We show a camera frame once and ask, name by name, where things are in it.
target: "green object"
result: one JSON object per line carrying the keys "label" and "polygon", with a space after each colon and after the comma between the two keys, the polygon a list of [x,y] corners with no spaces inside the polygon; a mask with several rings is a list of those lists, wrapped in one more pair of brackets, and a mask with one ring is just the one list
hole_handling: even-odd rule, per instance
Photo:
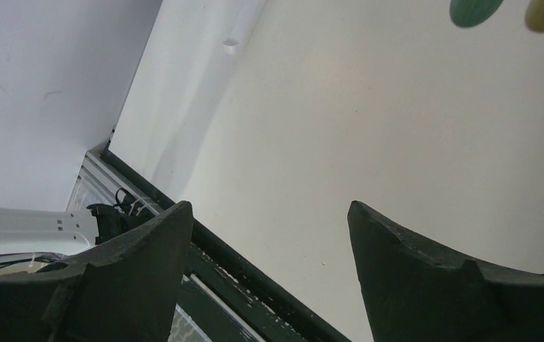
{"label": "green object", "polygon": [[488,20],[502,3],[503,0],[452,0],[450,19],[458,27],[474,27]]}

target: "white tabletop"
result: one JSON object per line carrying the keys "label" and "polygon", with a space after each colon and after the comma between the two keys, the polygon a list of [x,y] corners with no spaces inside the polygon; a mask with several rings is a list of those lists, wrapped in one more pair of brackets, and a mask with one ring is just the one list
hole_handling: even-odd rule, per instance
{"label": "white tabletop", "polygon": [[544,35],[505,1],[165,1],[111,151],[353,341],[370,341],[352,200],[461,252],[544,273]]}

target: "white table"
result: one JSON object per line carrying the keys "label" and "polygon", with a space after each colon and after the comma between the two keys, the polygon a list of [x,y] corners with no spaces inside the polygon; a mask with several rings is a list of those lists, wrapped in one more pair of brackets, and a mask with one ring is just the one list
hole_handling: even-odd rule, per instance
{"label": "white table", "polygon": [[505,1],[165,1],[110,149],[353,341],[361,200],[461,252],[544,273],[544,35]]}

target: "white wall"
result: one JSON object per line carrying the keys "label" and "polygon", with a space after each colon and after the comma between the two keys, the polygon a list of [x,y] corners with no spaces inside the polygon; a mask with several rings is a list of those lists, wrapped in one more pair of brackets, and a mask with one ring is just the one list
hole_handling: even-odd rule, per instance
{"label": "white wall", "polygon": [[[112,152],[192,201],[202,223],[353,341],[371,333],[352,200],[461,252],[544,273],[544,35],[524,27],[527,1],[463,30],[448,0],[269,0],[227,85],[183,96],[186,80],[211,71],[192,78],[208,61],[169,41],[221,49],[222,39],[166,19],[188,4],[205,16],[212,2],[165,1]],[[223,8],[198,28],[230,20]],[[170,65],[165,49],[193,62]],[[198,94],[221,99],[190,111]]]}
{"label": "white wall", "polygon": [[0,0],[0,207],[65,210],[162,0]]}

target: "black frame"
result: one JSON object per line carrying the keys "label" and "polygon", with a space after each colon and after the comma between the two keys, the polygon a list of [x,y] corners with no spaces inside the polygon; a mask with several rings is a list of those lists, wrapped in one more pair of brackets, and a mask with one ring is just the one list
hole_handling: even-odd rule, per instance
{"label": "black frame", "polygon": [[[101,159],[118,174],[132,183],[162,209],[175,203],[156,189],[135,170],[125,164],[106,146]],[[330,326],[315,312],[289,294],[275,281],[224,243],[219,237],[195,219],[192,246],[185,275],[196,274],[232,310],[241,316],[261,337],[268,341],[323,341],[347,342],[343,334]],[[178,303],[186,313],[198,319],[199,305]],[[198,319],[198,325],[207,334],[219,330],[213,316]],[[233,328],[210,336],[214,341],[236,341]]]}

